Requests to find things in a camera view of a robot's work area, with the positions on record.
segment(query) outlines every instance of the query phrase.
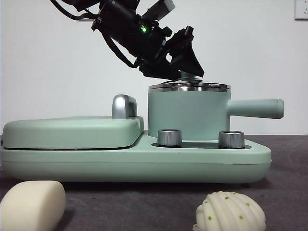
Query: electrical outlet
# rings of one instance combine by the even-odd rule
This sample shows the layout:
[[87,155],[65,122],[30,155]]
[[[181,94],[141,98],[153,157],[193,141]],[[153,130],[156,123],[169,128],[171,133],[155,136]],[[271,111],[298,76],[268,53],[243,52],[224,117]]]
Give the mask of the electrical outlet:
[[295,0],[295,20],[308,20],[308,0]]

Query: stainless steel lid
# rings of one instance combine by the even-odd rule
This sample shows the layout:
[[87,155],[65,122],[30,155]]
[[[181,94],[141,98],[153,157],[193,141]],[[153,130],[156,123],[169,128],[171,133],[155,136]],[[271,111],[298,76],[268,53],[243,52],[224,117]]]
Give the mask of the stainless steel lid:
[[165,91],[215,91],[215,92],[230,92],[231,86],[220,83],[204,83],[200,79],[194,81],[168,81],[162,84],[152,85],[149,87],[151,92]]

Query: mint green pot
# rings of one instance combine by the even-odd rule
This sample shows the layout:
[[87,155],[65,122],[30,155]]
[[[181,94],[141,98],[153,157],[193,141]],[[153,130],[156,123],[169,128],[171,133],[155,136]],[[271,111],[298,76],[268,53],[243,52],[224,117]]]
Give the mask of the mint green pot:
[[160,129],[179,129],[184,140],[217,140],[230,130],[230,116],[280,119],[281,99],[231,100],[228,85],[183,82],[153,85],[148,93],[149,135]]

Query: gray table surface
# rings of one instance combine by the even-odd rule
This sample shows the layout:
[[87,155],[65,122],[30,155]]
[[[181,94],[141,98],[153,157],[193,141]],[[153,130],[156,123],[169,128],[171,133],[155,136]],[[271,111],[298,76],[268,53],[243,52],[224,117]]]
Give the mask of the gray table surface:
[[[308,231],[308,135],[250,135],[272,150],[266,178],[251,184],[63,183],[57,231],[191,231],[195,210],[217,191],[244,193],[263,208],[266,231]],[[0,199],[19,180],[0,170]]]

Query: white ridged object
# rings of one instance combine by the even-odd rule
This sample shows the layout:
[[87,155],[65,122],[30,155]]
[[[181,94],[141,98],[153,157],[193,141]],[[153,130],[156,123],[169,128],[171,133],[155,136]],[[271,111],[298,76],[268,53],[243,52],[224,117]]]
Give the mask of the white ridged object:
[[197,208],[194,231],[264,231],[265,214],[250,197],[236,192],[209,194]]

